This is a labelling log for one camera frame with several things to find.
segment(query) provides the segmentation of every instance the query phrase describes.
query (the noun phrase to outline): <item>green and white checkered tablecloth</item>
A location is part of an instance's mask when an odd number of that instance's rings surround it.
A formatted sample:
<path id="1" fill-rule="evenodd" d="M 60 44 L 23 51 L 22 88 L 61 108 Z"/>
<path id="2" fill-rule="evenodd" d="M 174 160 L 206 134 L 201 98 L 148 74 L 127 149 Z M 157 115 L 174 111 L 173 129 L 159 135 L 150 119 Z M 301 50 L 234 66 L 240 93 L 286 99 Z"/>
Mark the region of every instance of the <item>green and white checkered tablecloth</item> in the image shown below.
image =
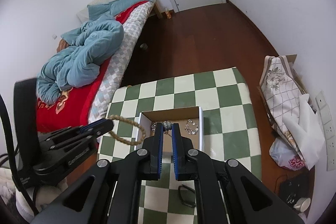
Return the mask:
<path id="1" fill-rule="evenodd" d="M 245 81 L 237 68 L 179 76 L 118 89 L 107 117 L 116 114 L 138 121 L 140 112 L 200 106 L 204 114 L 204 152 L 216 160 L 237 159 L 261 179 L 258 129 Z M 114 131 L 135 140 L 136 128 L 115 121 Z M 98 158 L 115 161 L 134 151 L 105 134 Z M 196 210 L 181 204 L 170 156 L 163 155 L 159 181 L 143 181 L 139 223 L 197 223 Z M 183 182 L 190 187 L 193 182 Z"/>

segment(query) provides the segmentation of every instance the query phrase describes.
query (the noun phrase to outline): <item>triangular cutout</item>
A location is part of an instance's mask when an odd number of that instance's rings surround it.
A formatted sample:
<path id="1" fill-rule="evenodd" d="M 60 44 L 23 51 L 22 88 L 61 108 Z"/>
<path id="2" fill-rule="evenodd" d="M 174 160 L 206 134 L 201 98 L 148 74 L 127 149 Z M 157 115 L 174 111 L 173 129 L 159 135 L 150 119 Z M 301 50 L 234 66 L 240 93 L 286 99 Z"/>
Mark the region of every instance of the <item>triangular cutout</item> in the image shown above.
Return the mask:
<path id="1" fill-rule="evenodd" d="M 241 182 L 254 211 L 260 211 L 273 204 L 272 200 L 260 191 L 247 177 L 241 177 Z"/>
<path id="2" fill-rule="evenodd" d="M 93 176 L 88 177 L 70 196 L 67 197 L 63 202 L 63 205 L 76 212 L 82 211 L 94 181 L 95 178 Z"/>

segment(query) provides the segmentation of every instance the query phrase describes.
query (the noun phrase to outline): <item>red blanket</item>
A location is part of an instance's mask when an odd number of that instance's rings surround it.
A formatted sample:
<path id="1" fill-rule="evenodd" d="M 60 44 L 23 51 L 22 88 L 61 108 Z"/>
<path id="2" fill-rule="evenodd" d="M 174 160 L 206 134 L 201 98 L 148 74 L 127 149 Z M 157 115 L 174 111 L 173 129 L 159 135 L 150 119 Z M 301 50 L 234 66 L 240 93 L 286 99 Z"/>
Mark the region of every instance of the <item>red blanket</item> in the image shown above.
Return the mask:
<path id="1" fill-rule="evenodd" d="M 124 24 L 130 13 L 145 2 L 147 0 L 140 1 L 121 12 L 115 17 L 116 20 Z M 103 80 L 109 62 L 110 58 L 102 63 L 99 75 L 93 83 L 81 88 L 71 88 L 70 90 L 63 91 L 55 104 L 47 105 L 39 98 L 36 109 L 37 130 L 40 132 L 51 132 L 68 126 L 87 125 L 92 102 Z"/>

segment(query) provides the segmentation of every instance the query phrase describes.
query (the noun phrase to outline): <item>wall socket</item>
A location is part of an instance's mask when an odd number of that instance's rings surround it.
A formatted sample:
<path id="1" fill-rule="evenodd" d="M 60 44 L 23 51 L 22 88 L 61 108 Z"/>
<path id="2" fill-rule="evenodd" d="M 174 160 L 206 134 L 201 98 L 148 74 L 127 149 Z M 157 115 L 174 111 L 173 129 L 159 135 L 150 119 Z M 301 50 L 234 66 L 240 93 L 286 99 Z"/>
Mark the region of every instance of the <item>wall socket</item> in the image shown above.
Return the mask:
<path id="1" fill-rule="evenodd" d="M 336 169 L 336 136 L 329 106 L 323 91 L 316 96 L 327 148 L 327 171 Z"/>

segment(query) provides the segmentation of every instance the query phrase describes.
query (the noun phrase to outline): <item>gray and white checkered sheet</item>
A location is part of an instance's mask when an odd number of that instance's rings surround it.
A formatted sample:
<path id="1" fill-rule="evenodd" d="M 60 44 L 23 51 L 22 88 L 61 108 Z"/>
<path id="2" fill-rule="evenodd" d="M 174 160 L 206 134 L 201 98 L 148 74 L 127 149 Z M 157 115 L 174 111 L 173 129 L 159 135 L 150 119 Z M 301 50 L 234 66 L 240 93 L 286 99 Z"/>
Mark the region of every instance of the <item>gray and white checkered sheet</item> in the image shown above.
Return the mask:
<path id="1" fill-rule="evenodd" d="M 121 47 L 111 57 L 103 81 L 92 103 L 88 116 L 89 123 L 105 118 L 109 103 L 112 101 L 115 91 L 120 86 L 122 77 L 132 56 L 134 46 L 153 6 L 154 3 L 150 1 L 138 6 L 131 12 L 123 24 L 123 42 Z"/>

